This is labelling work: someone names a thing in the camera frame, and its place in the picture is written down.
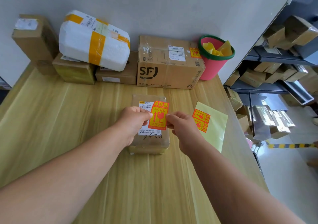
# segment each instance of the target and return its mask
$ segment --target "white package with orange tape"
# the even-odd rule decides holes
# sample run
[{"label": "white package with orange tape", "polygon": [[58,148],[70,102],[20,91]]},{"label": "white package with orange tape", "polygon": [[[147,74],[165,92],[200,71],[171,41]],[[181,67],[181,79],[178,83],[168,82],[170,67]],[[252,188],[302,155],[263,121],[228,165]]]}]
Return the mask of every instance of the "white package with orange tape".
[{"label": "white package with orange tape", "polygon": [[66,15],[58,43],[67,57],[115,71],[124,70],[130,52],[127,32],[77,10]]}]

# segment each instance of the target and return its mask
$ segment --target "crumpled yellow paper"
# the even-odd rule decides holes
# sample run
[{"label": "crumpled yellow paper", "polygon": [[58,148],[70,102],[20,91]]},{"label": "crumpled yellow paper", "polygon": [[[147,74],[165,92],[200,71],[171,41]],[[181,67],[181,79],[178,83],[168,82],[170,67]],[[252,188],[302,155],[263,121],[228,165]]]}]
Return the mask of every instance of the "crumpled yellow paper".
[{"label": "crumpled yellow paper", "polygon": [[206,141],[208,141],[221,153],[227,122],[227,115],[209,106],[206,106],[201,102],[197,102],[196,109],[210,115],[206,132],[200,130],[200,133]]}]

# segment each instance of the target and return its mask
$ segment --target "person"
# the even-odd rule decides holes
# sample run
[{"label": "person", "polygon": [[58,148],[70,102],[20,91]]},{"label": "person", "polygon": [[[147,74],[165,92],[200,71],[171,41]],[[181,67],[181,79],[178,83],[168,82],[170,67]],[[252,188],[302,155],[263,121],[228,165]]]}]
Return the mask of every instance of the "person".
[{"label": "person", "polygon": [[[127,107],[113,126],[2,187],[1,223],[71,223],[151,117],[147,110]],[[191,116],[175,112],[166,120],[221,223],[304,223],[210,145]]]}]

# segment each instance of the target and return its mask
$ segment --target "black logo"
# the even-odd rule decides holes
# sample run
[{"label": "black logo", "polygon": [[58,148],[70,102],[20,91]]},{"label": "black logo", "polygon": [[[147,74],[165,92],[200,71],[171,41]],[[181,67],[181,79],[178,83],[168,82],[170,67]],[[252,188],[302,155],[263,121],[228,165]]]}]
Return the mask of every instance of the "black logo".
[{"label": "black logo", "polygon": [[146,76],[149,76],[149,77],[141,77],[141,76],[139,76],[140,78],[142,78],[142,79],[152,79],[155,76],[157,76],[158,67],[154,67],[154,68],[148,67],[147,70],[146,71],[145,70],[146,70],[146,67],[140,67],[140,75],[146,75]]}]

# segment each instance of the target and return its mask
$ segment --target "red and yellow sticker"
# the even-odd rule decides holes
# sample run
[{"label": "red and yellow sticker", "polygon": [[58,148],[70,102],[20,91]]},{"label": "red and yellow sticker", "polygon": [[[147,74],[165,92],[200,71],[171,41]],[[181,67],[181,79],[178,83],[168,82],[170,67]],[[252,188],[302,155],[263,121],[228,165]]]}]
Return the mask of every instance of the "red and yellow sticker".
[{"label": "red and yellow sticker", "polygon": [[169,103],[155,101],[151,112],[153,113],[152,118],[149,120],[148,128],[155,130],[166,130],[167,121],[166,114],[168,113]]},{"label": "red and yellow sticker", "polygon": [[198,109],[194,109],[192,117],[194,122],[196,122],[198,129],[206,133],[211,115]]},{"label": "red and yellow sticker", "polygon": [[200,51],[198,48],[190,48],[191,57],[201,58]]}]

